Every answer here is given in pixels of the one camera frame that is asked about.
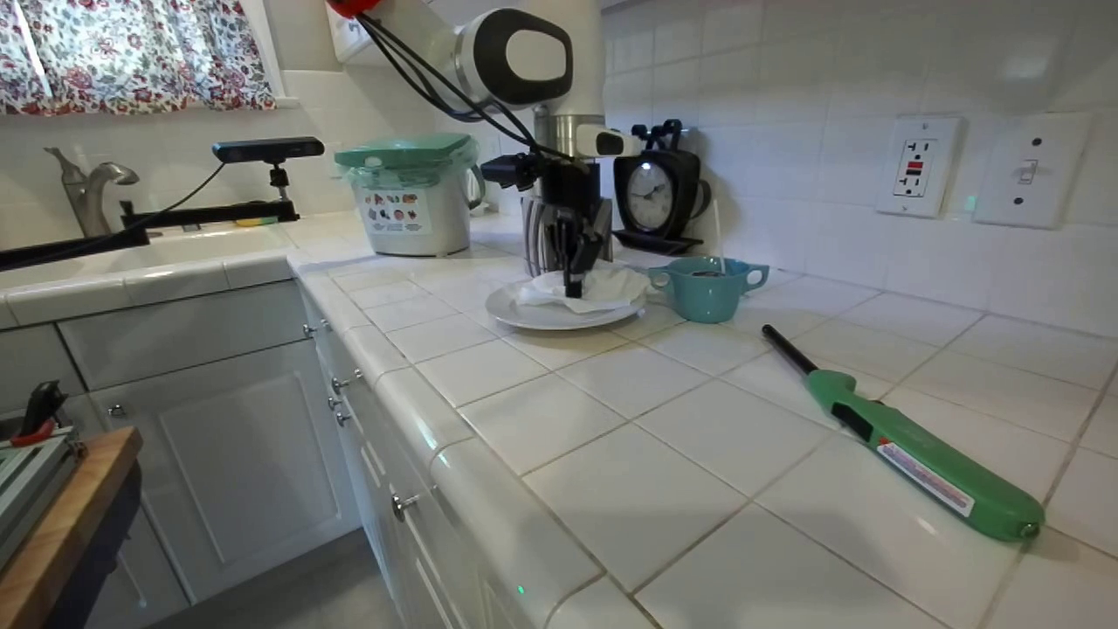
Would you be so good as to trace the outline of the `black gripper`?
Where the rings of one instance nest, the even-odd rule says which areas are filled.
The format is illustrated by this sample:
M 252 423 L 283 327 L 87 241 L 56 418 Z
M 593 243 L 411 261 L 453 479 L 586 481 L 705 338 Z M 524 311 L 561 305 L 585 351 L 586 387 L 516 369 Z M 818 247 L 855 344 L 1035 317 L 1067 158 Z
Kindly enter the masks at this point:
M 540 175 L 540 219 L 561 225 L 561 285 L 566 297 L 585 297 L 585 226 L 586 269 L 613 261 L 613 229 L 597 226 L 601 217 L 601 167 L 593 161 L 545 161 Z

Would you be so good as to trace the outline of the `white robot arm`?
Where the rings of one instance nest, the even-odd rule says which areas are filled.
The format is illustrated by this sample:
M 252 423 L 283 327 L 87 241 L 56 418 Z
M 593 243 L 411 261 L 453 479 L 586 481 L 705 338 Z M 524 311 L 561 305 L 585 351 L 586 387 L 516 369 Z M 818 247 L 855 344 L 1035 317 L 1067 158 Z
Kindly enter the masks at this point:
M 490 123 L 522 155 L 481 164 L 481 178 L 529 189 L 532 241 L 569 297 L 604 253 L 601 161 L 625 141 L 604 126 L 597 0 L 516 0 L 447 26 L 426 0 L 326 0 L 355 22 L 394 75 L 453 123 Z

